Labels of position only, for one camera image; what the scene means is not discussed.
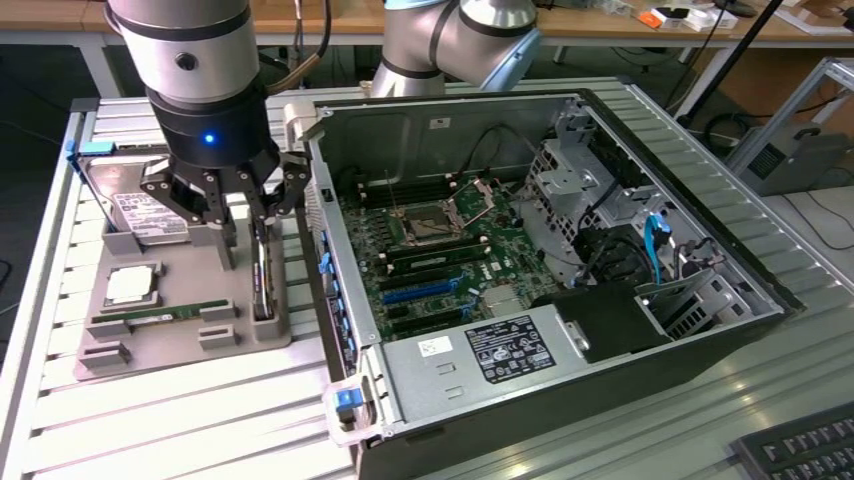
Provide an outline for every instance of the blue pcie slot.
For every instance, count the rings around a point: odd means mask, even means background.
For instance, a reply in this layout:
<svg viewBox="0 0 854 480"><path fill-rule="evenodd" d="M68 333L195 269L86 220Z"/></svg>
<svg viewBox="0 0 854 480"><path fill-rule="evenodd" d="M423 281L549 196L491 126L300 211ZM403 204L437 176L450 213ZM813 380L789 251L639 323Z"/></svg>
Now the blue pcie slot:
<svg viewBox="0 0 854 480"><path fill-rule="evenodd" d="M463 277L459 276L458 278L453 278L445 282L433 283L411 290L387 293L383 295L383 305L394 305L395 303L408 302L410 300L418 300L419 298L451 293L457 290L457 287L459 287L459 281L462 279Z"/></svg>

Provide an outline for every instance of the orange object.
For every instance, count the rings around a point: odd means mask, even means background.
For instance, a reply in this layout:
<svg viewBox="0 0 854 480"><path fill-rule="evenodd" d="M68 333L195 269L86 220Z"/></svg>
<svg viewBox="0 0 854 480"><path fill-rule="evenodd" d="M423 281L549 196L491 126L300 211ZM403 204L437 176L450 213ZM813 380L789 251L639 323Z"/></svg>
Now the orange object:
<svg viewBox="0 0 854 480"><path fill-rule="evenodd" d="M643 12L641 15L638 15L638 20L641 20L653 28L658 28L662 26L662 19L653 15L653 12Z"/></svg>

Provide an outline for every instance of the aluminum extrusion table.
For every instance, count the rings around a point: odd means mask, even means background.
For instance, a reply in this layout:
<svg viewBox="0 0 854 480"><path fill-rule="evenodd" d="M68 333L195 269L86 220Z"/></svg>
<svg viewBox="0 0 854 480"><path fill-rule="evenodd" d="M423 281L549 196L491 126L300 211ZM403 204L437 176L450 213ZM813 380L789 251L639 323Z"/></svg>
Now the aluminum extrusion table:
<svg viewBox="0 0 854 480"><path fill-rule="evenodd" d="M745 478L729 447L737 437L854 397L852 281L737 187L721 163L635 86L614 78L519 86L561 88L597 92L809 310L686 385L570 426L555 425L549 434L426 478ZM350 88L270 99L280 146L287 102L362 95ZM71 140L162 141L148 103L104 100L96 113L74 113ZM355 478L350 453L326 434L319 398L328 376L292 220L284 245L295 322L290 347L75 381L103 220L64 155L0 377L2 478Z"/></svg>

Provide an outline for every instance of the blue cable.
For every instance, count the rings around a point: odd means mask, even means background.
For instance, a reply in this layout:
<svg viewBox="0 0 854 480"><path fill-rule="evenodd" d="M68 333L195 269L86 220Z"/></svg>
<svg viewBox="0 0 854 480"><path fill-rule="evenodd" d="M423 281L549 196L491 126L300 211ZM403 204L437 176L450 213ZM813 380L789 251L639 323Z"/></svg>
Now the blue cable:
<svg viewBox="0 0 854 480"><path fill-rule="evenodd" d="M670 233L670 225L665 221L665 217L659 213L653 213L646 218L643 225L643 244L646 245L646 253L653 261L653 270L655 271L655 284L662 283L662 273L658 267L658 255L655 254L655 230Z"/></svg>

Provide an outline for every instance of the gray 3d-printed holder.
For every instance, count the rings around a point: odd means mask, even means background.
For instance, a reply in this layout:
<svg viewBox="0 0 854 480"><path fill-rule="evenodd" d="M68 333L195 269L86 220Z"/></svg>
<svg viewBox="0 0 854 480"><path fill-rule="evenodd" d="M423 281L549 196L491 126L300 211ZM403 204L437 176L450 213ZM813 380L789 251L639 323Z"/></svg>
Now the gray 3d-printed holder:
<svg viewBox="0 0 854 480"><path fill-rule="evenodd" d="M115 243L115 248L104 249L98 266L75 366L79 380L258 352L291 343L280 223L272 229L270 245L275 316L263 321L256 321L252 314L250 227L246 220L235 223L238 242L231 249L216 241L216 232L208 231L206 239L202 230L195 232L198 241L192 243L156 245L139 249L139 253L127 248L126 236L104 234L106 239L120 240L106 240ZM227 268L226 258L234 261L234 268ZM144 310L104 310L110 272L152 263L162 266L156 277L160 305ZM148 310L155 315L143 320L158 319L164 309L216 301L226 303L199 308L199 316L190 319L154 321L142 326L127 319L92 322L92 317L127 313L136 315L139 321L139 315Z"/></svg>

